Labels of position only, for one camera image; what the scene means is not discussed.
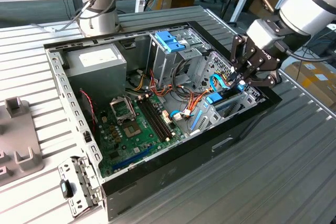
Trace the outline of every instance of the ram slot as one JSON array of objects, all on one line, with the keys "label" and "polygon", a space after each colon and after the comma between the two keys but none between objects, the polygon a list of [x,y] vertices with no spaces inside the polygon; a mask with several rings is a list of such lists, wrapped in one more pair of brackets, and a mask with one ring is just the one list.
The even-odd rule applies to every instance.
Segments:
[{"label": "ram slot", "polygon": [[161,142],[166,141],[167,137],[172,137],[172,133],[157,114],[150,101],[142,101],[138,105]]}]

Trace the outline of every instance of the white sticker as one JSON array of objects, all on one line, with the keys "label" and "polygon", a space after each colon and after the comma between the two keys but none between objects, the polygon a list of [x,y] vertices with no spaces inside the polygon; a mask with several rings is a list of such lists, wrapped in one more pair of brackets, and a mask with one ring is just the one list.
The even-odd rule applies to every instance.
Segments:
[{"label": "white sticker", "polygon": [[320,80],[320,81],[328,81],[328,78],[323,75],[323,74],[315,74],[315,76]]},{"label": "white sticker", "polygon": [[188,42],[187,42],[185,39],[179,40],[178,43],[180,43],[180,44],[182,44],[182,45],[183,45],[183,44],[188,44]]},{"label": "white sticker", "polygon": [[90,67],[96,64],[101,64],[108,61],[117,60],[111,48],[98,50],[95,52],[87,52],[79,56],[80,61],[84,67]]},{"label": "white sticker", "polygon": [[310,69],[310,70],[316,69],[316,67],[315,67],[313,64],[310,64],[310,63],[308,63],[308,64],[304,64],[304,66],[305,66],[306,68]]}]

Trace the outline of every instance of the green circuit board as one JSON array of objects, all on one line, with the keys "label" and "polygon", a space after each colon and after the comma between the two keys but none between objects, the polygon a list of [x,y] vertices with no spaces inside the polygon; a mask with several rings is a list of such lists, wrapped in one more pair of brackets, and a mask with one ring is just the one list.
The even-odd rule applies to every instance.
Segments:
[{"label": "green circuit board", "polygon": [[[158,98],[154,95],[149,98],[149,101],[156,106],[162,106]],[[169,141],[162,141],[152,129],[152,126],[149,124],[136,101],[131,101],[131,104],[135,111],[136,118],[133,122],[124,122],[123,125],[117,124],[116,118],[110,107],[106,107],[104,110],[97,113],[99,121],[99,128],[97,128],[97,130],[100,132],[99,149],[103,156],[103,159],[99,164],[102,177],[110,176],[120,169],[129,166],[129,164],[127,164],[118,169],[113,168],[127,159],[140,154],[141,157],[135,158],[132,162],[136,163],[184,138],[181,130],[175,126],[173,129],[169,127],[170,131],[174,133],[174,136]],[[121,104],[118,111],[124,113],[123,110],[124,108]],[[103,122],[101,115],[104,115],[107,121]],[[128,134],[132,134],[137,130],[137,132],[139,132],[139,129],[141,133],[132,137],[127,137],[125,130],[128,131]]]}]

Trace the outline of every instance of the cardboard box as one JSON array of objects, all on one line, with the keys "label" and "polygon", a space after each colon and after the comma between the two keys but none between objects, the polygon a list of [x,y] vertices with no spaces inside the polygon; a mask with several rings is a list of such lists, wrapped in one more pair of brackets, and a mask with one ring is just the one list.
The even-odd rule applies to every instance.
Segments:
[{"label": "cardboard box", "polygon": [[[296,80],[299,66],[300,62],[294,62],[285,72]],[[325,106],[336,111],[336,73],[323,63],[303,62],[297,82]]]}]

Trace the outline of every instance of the slotted metal table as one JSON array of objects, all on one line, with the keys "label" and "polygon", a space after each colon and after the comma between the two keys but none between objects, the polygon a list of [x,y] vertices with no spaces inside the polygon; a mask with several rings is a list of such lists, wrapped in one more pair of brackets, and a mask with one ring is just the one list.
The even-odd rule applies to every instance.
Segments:
[{"label": "slotted metal table", "polygon": [[[198,6],[120,20],[125,30],[195,20],[227,49],[235,33]],[[45,164],[0,187],[1,223],[106,223],[100,207],[73,220],[59,188],[57,165],[80,149],[43,44],[81,37],[76,24],[57,34],[32,26],[0,29],[0,104],[14,96],[29,102]],[[283,101],[246,139],[113,223],[329,223],[336,215],[335,115],[282,76],[274,90]]]}]

